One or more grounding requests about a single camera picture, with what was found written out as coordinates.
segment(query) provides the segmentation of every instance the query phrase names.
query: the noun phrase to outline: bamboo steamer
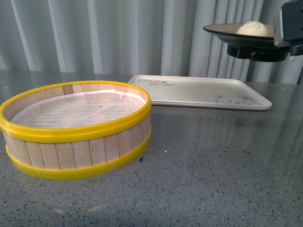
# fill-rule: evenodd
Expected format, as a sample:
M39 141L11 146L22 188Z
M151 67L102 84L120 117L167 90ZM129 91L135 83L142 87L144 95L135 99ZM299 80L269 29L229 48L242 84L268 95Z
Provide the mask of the bamboo steamer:
M121 118L70 128L40 128L11 120L42 100L81 92L114 89L138 95L145 104ZM77 81L36 88L12 97L0 106L0 129L6 150L20 171L42 179L74 180L120 168L137 158L151 135L149 94L126 83Z

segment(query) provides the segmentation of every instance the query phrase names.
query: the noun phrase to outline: curtain fold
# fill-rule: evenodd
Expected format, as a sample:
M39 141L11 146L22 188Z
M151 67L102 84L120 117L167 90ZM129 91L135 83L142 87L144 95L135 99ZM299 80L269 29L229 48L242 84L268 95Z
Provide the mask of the curtain fold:
M303 57L227 55L210 24L272 24L287 0L2 0L0 70L297 83Z

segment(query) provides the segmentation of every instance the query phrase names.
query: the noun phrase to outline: yellow rim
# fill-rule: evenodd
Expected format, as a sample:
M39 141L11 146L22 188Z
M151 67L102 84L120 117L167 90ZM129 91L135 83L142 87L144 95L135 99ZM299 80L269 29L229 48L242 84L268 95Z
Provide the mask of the yellow rim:
M131 152L129 152L128 154L123 155L115 160L106 163L102 163L96 166L79 168L79 169L50 170L50 169L35 168L32 166L24 165L23 163L16 160L10 154L7 146L6 146L6 151L14 166L18 170L22 171L27 175L41 179L46 179L46 180L61 180L61 181L76 180L76 179L88 178L88 177L105 174L133 161L146 149L151 137L151 131L152 129L150 129L149 134L147 138L143 141L143 143L139 145L137 148L135 148L134 150L132 150Z
M76 85L76 84L114 84L114 85L132 87L143 92L147 96L147 101L146 104L141 109L125 117L110 122L94 124L84 127L75 127L75 128L49 129L49 128L27 127L27 126L12 123L7 119L5 119L3 116L4 110L11 103L15 102L16 100L22 97L54 87L62 87L62 86ZM119 131L124 131L128 128L135 126L136 124L138 124L148 116L148 114L150 113L151 106L152 106L152 102L149 94L145 90L134 85L121 83L121 82L114 82L114 81L102 81L102 80L60 83L60 84L48 85L48 86L39 87L36 89L26 91L4 102L0 106L0 129L11 137L14 137L19 140L25 140L31 142L62 143L62 142L75 142L81 140L91 140L99 137L112 135Z

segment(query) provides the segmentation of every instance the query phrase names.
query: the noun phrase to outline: rectangular tray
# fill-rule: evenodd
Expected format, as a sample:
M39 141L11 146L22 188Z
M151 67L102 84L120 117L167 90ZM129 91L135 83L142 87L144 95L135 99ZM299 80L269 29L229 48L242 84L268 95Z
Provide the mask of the rectangular tray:
M133 76L129 84L146 90L153 105L267 110L272 103L235 79Z

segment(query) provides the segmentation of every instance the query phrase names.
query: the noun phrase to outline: black plate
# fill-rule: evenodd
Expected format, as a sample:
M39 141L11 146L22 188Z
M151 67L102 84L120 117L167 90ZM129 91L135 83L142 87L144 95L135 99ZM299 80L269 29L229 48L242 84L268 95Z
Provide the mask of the black plate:
M227 43L227 53L232 57L266 62L286 59L289 47L278 48L274 45L274 28L272 25L265 25L268 29L266 37L236 34L242 25L207 25L203 29Z

